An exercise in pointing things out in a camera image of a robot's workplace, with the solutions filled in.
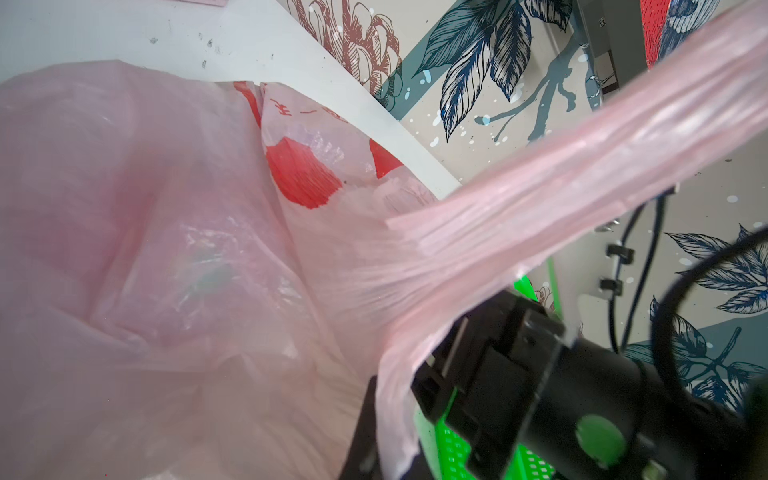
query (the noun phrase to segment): metal screw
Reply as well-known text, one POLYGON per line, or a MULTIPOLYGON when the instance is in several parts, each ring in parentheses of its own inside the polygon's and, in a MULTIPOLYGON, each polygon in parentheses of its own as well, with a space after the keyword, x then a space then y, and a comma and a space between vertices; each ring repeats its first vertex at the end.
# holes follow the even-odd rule
POLYGON ((648 460, 648 465, 641 474, 643 480, 667 480, 667 469, 655 460, 648 460))

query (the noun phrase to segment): peony flower illustration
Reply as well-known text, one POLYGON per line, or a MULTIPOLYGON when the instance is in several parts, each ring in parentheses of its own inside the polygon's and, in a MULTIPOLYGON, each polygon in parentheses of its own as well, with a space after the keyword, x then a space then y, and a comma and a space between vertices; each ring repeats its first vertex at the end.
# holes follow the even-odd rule
POLYGON ((332 1, 314 0, 305 8, 303 0, 291 0, 301 26, 391 111, 402 90, 400 42, 392 21, 362 3, 350 10, 349 0, 340 2, 339 21, 332 1))

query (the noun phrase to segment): white table surface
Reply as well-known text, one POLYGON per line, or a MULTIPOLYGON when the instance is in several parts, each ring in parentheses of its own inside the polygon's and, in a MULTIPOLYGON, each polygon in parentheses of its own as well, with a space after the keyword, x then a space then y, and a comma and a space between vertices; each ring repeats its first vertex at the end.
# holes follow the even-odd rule
POLYGON ((276 0, 0 0, 0 81, 111 59, 197 80, 283 82, 375 139, 438 198, 459 186, 276 0))

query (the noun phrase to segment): green basket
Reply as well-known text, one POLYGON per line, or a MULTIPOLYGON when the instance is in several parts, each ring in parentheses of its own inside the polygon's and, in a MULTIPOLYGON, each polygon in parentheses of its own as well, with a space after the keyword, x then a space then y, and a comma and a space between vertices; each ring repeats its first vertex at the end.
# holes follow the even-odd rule
MULTIPOLYGON (((536 300, 536 293, 527 277, 515 283, 515 289, 523 295, 536 300)), ((424 456, 429 463, 432 474, 438 480, 474 480, 464 465, 469 456, 469 444, 445 424, 445 416, 449 407, 437 422, 431 425, 421 411, 416 412, 415 423, 421 437, 424 456)), ((554 469, 535 453, 520 445, 509 463, 504 480, 550 480, 554 469)))

